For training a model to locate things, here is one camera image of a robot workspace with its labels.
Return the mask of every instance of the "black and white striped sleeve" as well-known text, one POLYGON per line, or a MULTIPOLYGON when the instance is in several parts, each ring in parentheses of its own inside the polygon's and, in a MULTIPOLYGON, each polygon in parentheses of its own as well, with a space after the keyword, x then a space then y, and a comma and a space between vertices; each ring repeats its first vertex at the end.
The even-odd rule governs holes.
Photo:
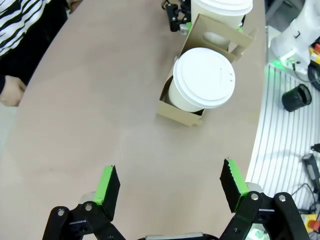
POLYGON ((0 56, 14 49, 50 0, 0 0, 0 56))

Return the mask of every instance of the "cardboard drink carrier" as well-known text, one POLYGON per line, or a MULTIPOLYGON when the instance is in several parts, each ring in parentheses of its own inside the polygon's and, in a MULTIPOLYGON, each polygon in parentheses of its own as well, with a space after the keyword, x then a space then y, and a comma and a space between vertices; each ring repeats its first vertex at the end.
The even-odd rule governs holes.
MULTIPOLYGON (((183 53, 190 49, 207 48, 222 54, 229 60, 230 63, 232 63, 241 58, 243 52, 254 40, 256 36, 256 31, 257 30, 255 29, 249 35, 246 35, 242 32, 239 32, 237 29, 234 29, 230 26, 224 25, 209 17, 199 14, 177 58, 179 58, 183 53), (227 50, 224 50, 219 46, 216 46, 213 43, 206 41, 203 38, 203 35, 207 32, 215 33, 219 36, 224 37, 225 39, 230 40, 232 43, 236 44, 236 47, 231 52, 228 52, 227 50)), ((169 87, 172 81, 173 66, 165 81, 162 93, 160 95, 160 99, 158 101, 157 114, 175 120, 187 126, 201 125, 203 123, 201 118, 204 112, 206 111, 205 109, 202 109, 197 112, 188 112, 181 110, 166 102, 169 87)))

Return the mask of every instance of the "black bracket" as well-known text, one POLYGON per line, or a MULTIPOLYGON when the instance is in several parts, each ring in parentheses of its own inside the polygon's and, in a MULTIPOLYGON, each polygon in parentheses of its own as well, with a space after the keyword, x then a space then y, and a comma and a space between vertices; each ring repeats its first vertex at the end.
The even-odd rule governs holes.
POLYGON ((125 240, 104 210, 93 201, 69 210, 57 206, 51 210, 42 240, 81 240, 94 234, 98 240, 125 240))
POLYGON ((177 4, 171 4, 169 0, 164 0, 161 7, 166 10, 171 32, 177 32, 181 24, 191 22, 191 0, 180 0, 180 7, 177 4))
POLYGON ((245 240, 253 223, 263 224, 271 240, 309 240, 296 204, 287 192, 271 198, 250 191, 219 240, 245 240))

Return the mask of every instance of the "cable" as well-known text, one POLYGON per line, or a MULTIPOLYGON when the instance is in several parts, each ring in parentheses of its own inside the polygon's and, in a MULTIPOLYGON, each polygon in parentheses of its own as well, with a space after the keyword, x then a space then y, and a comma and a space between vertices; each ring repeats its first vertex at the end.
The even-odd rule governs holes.
POLYGON ((301 81, 301 82, 304 82, 304 83, 312 83, 312 82, 316 82, 317 80, 313 80, 313 81, 306 81, 306 80, 303 80, 303 79, 301 79, 301 77, 299 77, 298 76, 298 74, 297 74, 297 72, 296 72, 296 64, 293 62, 292 63, 292 68, 293 68, 293 72, 294 72, 294 74, 295 74, 295 76, 301 81))
POLYGON ((320 91, 320 67, 319 65, 310 64, 308 66, 308 79, 315 89, 320 91))
POLYGON ((315 212, 315 211, 317 210, 316 204, 318 203, 318 201, 316 201, 316 198, 315 198, 315 195, 314 195, 314 191, 312 191, 312 189, 311 189, 311 187, 310 187, 310 185, 309 185, 308 183, 303 183, 300 187, 297 188, 297 190, 295 190, 295 191, 291 194, 291 196, 295 195, 295 194, 296 194, 300 189, 302 189, 304 186, 307 186, 307 187, 308 187, 308 189, 310 190, 311 195, 312 195, 312 197, 313 197, 313 204, 310 206, 309 211, 315 212))

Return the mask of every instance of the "beige table surface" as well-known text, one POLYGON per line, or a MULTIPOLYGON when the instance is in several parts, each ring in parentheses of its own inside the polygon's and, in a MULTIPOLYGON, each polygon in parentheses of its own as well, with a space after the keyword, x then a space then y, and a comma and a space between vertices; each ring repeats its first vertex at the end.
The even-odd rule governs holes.
POLYGON ((203 231, 220 236, 231 213, 223 159, 248 170, 265 65, 261 0, 245 30, 258 36, 234 65, 235 92, 186 127, 156 115, 185 36, 159 0, 85 0, 31 80, 0 162, 0 239, 42 239, 50 210, 74 208, 104 166, 121 182, 113 223, 127 239, 203 231))

